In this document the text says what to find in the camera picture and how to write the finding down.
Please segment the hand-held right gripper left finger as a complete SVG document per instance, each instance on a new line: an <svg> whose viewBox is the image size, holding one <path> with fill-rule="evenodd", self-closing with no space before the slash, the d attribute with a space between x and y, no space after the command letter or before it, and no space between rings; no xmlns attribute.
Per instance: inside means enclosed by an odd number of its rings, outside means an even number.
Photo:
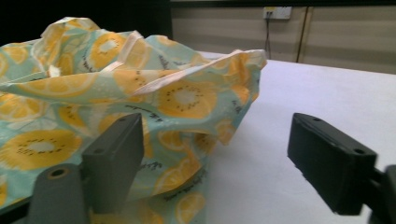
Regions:
<svg viewBox="0 0 396 224"><path fill-rule="evenodd" d="M144 156L142 117L116 119L83 152L89 202L96 214L122 210Z"/></svg>

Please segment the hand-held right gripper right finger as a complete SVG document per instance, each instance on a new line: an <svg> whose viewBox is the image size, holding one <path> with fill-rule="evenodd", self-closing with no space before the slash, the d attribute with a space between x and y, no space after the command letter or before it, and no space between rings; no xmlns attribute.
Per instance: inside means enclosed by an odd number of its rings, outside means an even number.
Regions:
<svg viewBox="0 0 396 224"><path fill-rule="evenodd" d="M322 119L295 113L288 157L334 213L361 212L361 188L374 169L374 151Z"/></svg>

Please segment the fruit print cloth bag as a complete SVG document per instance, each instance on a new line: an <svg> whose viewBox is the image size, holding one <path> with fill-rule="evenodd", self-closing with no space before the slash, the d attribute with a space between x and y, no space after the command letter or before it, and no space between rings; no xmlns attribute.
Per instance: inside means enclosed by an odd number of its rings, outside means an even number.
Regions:
<svg viewBox="0 0 396 224"><path fill-rule="evenodd" d="M144 158L127 218L95 224L207 224L206 175L257 99L260 49L207 59L164 35L114 33L87 18L0 47L0 209L82 152L114 121L140 114Z"/></svg>

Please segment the black curtain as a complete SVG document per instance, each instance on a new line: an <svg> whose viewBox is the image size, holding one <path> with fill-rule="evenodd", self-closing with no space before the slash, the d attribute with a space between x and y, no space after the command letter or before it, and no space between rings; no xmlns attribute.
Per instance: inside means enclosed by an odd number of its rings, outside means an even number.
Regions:
<svg viewBox="0 0 396 224"><path fill-rule="evenodd" d="M170 0L0 0L0 46L37 39L65 17L113 32L173 35Z"/></svg>

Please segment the white wall socket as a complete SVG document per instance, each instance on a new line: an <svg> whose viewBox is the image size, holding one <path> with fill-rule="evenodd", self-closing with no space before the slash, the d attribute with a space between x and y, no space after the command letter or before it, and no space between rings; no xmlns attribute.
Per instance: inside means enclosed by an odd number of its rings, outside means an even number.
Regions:
<svg viewBox="0 0 396 224"><path fill-rule="evenodd" d="M263 17L268 20L288 20L292 7L265 7Z"/></svg>

